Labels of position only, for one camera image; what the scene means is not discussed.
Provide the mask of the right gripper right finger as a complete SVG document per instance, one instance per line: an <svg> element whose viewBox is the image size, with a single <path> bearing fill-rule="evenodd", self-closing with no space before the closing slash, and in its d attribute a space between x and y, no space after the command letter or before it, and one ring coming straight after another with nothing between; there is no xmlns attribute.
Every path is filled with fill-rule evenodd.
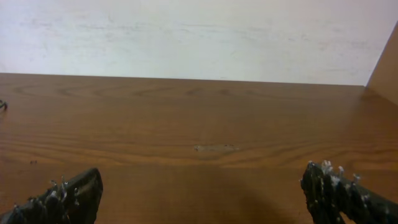
<svg viewBox="0 0 398 224"><path fill-rule="evenodd" d="M343 174L330 161L308 162L300 186L315 224L344 223L342 214L355 224L397 224L396 203L359 185L359 176L349 180Z"/></svg>

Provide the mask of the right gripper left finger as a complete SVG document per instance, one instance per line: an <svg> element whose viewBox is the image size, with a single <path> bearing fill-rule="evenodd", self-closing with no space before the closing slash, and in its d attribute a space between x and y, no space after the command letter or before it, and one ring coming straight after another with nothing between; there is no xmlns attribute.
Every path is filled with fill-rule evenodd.
<svg viewBox="0 0 398 224"><path fill-rule="evenodd" d="M27 203L1 214L1 223L94 224L102 194L101 174L91 168L68 181L53 181L44 194L29 197Z"/></svg>

